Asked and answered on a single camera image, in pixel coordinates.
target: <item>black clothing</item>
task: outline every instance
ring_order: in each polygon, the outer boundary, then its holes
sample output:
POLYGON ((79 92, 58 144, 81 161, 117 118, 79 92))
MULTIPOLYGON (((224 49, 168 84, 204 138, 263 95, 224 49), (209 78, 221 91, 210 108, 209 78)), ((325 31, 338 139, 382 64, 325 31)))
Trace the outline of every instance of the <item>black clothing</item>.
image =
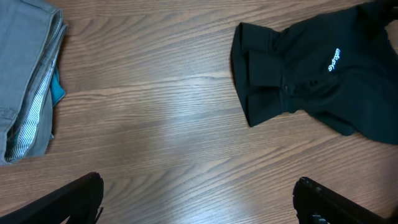
POLYGON ((398 56, 382 11, 360 4, 282 32, 241 23, 231 57, 249 125, 303 109, 341 134, 398 144, 398 56))

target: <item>wooden surface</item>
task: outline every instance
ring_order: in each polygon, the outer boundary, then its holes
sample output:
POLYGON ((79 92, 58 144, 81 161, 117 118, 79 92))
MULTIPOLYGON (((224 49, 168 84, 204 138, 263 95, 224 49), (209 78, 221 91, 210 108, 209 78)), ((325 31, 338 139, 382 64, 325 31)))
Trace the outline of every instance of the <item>wooden surface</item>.
POLYGON ((360 0, 51 2, 70 25, 67 96, 47 155, 0 167, 0 215, 90 171, 105 182, 99 223, 298 223, 301 176, 383 217, 398 205, 397 146, 303 111, 249 128, 231 78, 239 22, 282 30, 360 0))

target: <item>teal fabric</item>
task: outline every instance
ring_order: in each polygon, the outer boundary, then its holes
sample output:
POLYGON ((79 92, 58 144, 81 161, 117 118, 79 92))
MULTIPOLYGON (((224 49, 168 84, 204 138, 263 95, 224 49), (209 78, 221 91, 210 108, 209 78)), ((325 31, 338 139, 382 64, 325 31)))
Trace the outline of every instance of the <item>teal fabric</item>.
POLYGON ((66 94, 65 90, 62 88, 60 84, 60 72, 58 71, 57 66, 55 66, 54 74, 51 79, 50 90, 51 90, 52 106, 54 107, 66 94))

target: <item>folded clothing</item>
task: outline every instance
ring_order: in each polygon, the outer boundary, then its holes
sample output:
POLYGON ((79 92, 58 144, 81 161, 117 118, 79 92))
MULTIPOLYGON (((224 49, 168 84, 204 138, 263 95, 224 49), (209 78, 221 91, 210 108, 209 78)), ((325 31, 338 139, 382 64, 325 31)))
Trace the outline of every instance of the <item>folded clothing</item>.
POLYGON ((0 165, 44 154, 52 127, 49 92, 66 31, 42 0, 0 2, 0 165))
POLYGON ((398 56, 375 2, 282 32, 240 24, 231 59, 250 126, 303 109, 341 134, 398 144, 398 56))

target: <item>wooden table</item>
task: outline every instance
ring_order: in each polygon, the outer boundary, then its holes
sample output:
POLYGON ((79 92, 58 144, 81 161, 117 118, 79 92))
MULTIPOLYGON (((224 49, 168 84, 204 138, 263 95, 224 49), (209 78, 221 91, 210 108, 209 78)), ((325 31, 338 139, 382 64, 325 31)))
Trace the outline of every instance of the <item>wooden table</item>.
POLYGON ((301 176, 383 217, 398 205, 397 146, 303 111, 249 128, 231 78, 239 22, 280 31, 362 1, 51 2, 70 25, 67 96, 47 155, 0 167, 0 215, 90 171, 105 182, 99 223, 298 223, 301 176))

